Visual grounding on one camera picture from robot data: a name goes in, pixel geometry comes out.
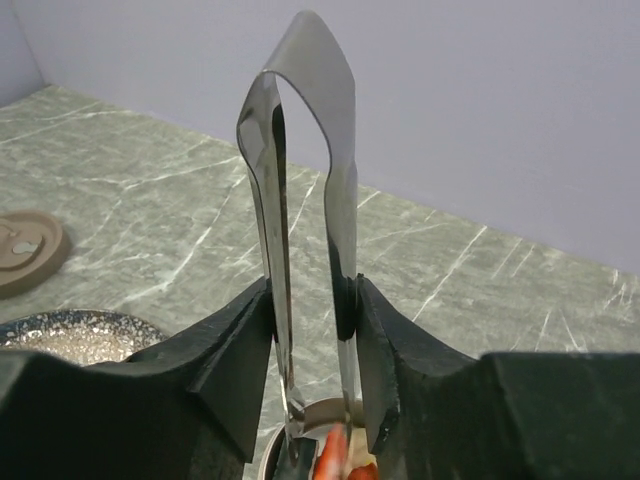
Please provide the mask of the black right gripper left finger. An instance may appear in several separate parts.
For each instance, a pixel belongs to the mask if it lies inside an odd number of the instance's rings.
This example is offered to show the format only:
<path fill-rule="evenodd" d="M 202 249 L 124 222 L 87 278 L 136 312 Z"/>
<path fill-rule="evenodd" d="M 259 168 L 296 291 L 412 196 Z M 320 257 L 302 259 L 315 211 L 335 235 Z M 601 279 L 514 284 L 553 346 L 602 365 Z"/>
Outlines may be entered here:
<path fill-rule="evenodd" d="M 270 283 L 123 362 L 1 354 L 5 479 L 238 479 L 253 458 Z"/>

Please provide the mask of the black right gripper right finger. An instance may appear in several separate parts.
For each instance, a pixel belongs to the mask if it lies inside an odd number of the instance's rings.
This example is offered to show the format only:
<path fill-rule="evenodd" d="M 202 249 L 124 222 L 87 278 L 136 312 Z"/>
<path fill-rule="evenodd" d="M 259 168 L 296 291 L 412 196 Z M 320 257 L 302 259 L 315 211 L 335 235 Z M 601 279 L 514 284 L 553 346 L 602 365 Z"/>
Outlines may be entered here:
<path fill-rule="evenodd" d="M 382 478 L 638 477 L 637 354 L 471 358 L 358 283 L 364 424 Z"/>

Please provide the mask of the orange shrimp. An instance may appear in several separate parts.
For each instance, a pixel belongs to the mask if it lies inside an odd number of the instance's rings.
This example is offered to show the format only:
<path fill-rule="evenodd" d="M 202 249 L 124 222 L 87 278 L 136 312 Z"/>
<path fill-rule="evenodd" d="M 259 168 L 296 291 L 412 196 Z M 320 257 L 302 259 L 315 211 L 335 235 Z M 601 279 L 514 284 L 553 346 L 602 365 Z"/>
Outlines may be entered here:
<path fill-rule="evenodd" d="M 324 448 L 316 460 L 313 480 L 340 480 L 348 458 L 345 427 L 335 424 L 329 430 Z"/>

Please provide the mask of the brown round lid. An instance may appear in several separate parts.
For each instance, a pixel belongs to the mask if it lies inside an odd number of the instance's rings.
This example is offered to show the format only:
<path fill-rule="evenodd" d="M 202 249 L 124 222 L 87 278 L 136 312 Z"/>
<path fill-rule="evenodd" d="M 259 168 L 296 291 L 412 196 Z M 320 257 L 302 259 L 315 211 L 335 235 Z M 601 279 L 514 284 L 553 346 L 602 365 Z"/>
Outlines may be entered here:
<path fill-rule="evenodd" d="M 1 214 L 1 299 L 24 294 L 54 275 L 72 243 L 62 222 L 40 210 Z"/>

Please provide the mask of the silver metal tongs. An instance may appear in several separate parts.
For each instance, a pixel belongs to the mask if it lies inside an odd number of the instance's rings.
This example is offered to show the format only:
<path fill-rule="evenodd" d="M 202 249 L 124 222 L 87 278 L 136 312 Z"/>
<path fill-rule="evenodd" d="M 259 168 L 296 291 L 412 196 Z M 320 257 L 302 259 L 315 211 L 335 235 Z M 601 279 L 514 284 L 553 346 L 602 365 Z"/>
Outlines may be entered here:
<path fill-rule="evenodd" d="M 246 93 L 236 140 L 249 171 L 260 248 L 275 313 L 276 355 L 285 413 L 285 451 L 305 454 L 306 405 L 295 379 L 287 163 L 303 154 L 325 165 L 323 218 L 346 421 L 356 396 L 358 307 L 356 85 L 322 17 L 296 13 Z"/>

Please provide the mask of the orange salmon slice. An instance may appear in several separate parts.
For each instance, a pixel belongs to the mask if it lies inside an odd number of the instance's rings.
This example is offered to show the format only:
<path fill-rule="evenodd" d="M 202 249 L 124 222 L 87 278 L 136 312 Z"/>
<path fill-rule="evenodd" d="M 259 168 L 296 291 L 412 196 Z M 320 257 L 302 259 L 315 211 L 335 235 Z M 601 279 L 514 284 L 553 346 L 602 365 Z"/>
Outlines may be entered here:
<path fill-rule="evenodd" d="M 374 462 L 353 468 L 347 480 L 378 480 L 378 467 Z"/>

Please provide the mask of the round lunch container far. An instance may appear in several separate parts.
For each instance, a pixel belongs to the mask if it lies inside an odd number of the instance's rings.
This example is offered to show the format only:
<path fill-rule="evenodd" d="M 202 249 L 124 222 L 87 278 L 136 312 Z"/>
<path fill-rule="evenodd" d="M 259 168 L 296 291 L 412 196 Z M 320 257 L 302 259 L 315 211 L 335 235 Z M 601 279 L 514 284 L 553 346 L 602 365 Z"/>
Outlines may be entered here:
<path fill-rule="evenodd" d="M 302 477 L 298 476 L 298 479 L 310 479 L 312 477 L 316 457 L 322 453 L 331 427 L 342 422 L 344 416 L 345 407 L 341 398 L 318 400 L 306 407 L 305 426 L 302 434 L 304 438 L 302 442 L 302 466 L 309 467 L 310 470 L 308 474 Z M 352 420 L 353 431 L 347 458 L 347 471 L 343 475 L 344 479 L 355 468 L 367 467 L 370 464 L 377 465 L 376 457 L 368 451 L 361 399 L 356 400 Z M 285 430 L 281 428 L 274 434 L 263 454 L 257 474 L 259 480 L 292 479 L 292 476 L 285 472 L 285 469 L 290 467 L 285 440 Z"/>

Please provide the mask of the speckled ceramic plate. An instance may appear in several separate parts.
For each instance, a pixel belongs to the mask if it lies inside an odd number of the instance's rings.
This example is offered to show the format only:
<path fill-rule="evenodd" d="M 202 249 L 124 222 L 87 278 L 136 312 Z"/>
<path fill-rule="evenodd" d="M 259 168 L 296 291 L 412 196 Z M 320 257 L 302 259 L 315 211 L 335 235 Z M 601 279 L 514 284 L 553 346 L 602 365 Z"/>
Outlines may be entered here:
<path fill-rule="evenodd" d="M 53 310 L 1 325 L 3 350 L 41 351 L 83 366 L 121 362 L 166 339 L 141 318 L 107 310 Z"/>

